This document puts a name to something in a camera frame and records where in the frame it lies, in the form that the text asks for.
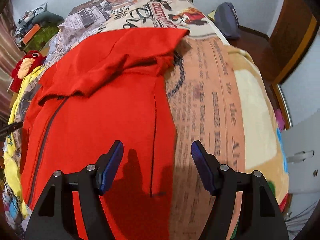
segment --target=brown curtain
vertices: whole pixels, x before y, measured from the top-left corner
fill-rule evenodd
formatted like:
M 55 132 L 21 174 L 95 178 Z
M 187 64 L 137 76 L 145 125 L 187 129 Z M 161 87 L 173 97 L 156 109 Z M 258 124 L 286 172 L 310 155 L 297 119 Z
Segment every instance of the brown curtain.
M 11 71 L 25 55 L 16 46 L 12 36 L 16 25 L 13 20 L 12 3 L 9 2 L 0 14 L 0 118 L 8 119 L 12 93 L 7 92 Z

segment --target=silver bolt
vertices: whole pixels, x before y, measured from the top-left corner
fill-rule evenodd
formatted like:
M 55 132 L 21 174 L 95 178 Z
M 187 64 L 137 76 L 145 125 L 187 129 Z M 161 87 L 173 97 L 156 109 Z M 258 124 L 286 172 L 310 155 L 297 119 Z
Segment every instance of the silver bolt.
M 94 164 L 90 164 L 87 166 L 88 171 L 93 171 L 95 168 L 96 168 L 96 166 Z
M 55 177 L 59 177 L 59 176 L 61 175 L 61 171 L 55 171 L 55 172 L 53 173 L 53 175 L 54 175 Z
M 227 170 L 229 170 L 229 167 L 228 167 L 228 165 L 221 164 L 221 165 L 220 165 L 220 169 L 221 169 L 222 171 L 227 171 Z
M 262 173 L 260 171 L 254 171 L 253 174 L 257 177 L 261 177 Z

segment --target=plush toy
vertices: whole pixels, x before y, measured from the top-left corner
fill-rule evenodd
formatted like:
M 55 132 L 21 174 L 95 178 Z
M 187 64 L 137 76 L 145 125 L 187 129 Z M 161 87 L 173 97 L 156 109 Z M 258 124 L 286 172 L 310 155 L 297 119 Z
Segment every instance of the plush toy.
M 22 79 L 29 75 L 36 67 L 41 66 L 44 61 L 44 57 L 39 51 L 29 51 L 17 64 L 14 70 L 11 72 L 13 81 L 10 85 L 10 89 L 13 92 L 19 92 Z

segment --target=red jacket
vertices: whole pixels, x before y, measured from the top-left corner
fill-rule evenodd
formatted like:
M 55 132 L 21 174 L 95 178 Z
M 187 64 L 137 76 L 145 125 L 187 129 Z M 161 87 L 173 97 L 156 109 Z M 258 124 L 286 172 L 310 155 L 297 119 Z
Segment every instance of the red jacket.
M 111 190 L 101 197 L 113 234 L 169 238 L 176 134 L 162 75 L 187 33 L 163 28 L 100 33 L 44 73 L 23 125 L 21 183 L 31 209 L 54 171 L 80 171 L 121 140 L 122 162 Z M 74 206 L 79 235 L 86 239 L 78 197 Z

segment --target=black zipper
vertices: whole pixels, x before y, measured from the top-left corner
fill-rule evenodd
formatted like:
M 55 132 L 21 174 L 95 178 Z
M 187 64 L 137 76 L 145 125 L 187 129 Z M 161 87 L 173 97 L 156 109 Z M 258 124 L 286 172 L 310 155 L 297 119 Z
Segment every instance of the black zipper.
M 36 177 L 37 177 L 37 174 L 38 174 L 38 170 L 39 170 L 39 166 L 40 166 L 40 163 L 41 163 L 41 158 L 42 158 L 42 153 L 43 153 L 43 150 L 44 150 L 44 145 L 45 145 L 45 142 L 47 140 L 47 137 L 48 137 L 48 133 L 49 133 L 49 130 L 50 130 L 50 127 L 51 127 L 51 124 L 53 122 L 53 119 L 56 117 L 57 113 L 59 112 L 59 110 L 61 109 L 61 107 L 64 105 L 64 103 L 67 101 L 68 98 L 65 98 L 64 101 L 61 103 L 61 105 L 57 108 L 57 110 L 53 113 L 49 123 L 48 123 L 48 126 L 45 130 L 45 133 L 44 133 L 44 137 L 43 137 L 43 140 L 41 142 L 41 148 L 40 148 L 40 152 L 39 152 L 39 155 L 38 155 L 38 159 L 36 160 L 36 169 L 35 169 L 35 174 L 33 175 L 33 179 L 32 179 L 32 185 L 31 185 L 31 192 L 30 192 L 30 197 L 29 197 L 29 200 L 28 200 L 28 206 L 30 206 L 31 204 L 31 201 L 32 201 L 32 197 L 33 197 L 33 193 L 34 193 L 34 190 L 35 190 L 35 184 L 36 184 Z

